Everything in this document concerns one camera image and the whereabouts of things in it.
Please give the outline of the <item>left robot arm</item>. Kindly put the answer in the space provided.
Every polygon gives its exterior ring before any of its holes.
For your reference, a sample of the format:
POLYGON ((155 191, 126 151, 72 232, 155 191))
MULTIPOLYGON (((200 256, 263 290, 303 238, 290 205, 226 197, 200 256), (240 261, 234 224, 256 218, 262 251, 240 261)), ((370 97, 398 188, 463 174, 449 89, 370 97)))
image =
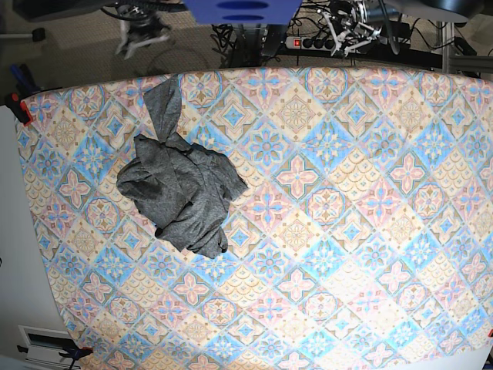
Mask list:
POLYGON ((399 15, 379 1, 330 1, 320 13, 330 30, 330 54, 343 57, 366 52, 379 41, 385 21, 399 15))

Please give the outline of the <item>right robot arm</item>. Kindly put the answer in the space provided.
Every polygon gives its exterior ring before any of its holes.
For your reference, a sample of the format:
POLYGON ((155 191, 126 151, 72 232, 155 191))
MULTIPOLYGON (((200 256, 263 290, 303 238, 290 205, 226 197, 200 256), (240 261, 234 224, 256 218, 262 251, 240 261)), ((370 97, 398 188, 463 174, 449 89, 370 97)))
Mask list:
POLYGON ((152 10, 116 2, 101 7, 101 11, 119 21, 120 42, 115 54, 124 59, 133 57, 138 49, 171 39, 170 27, 152 10))

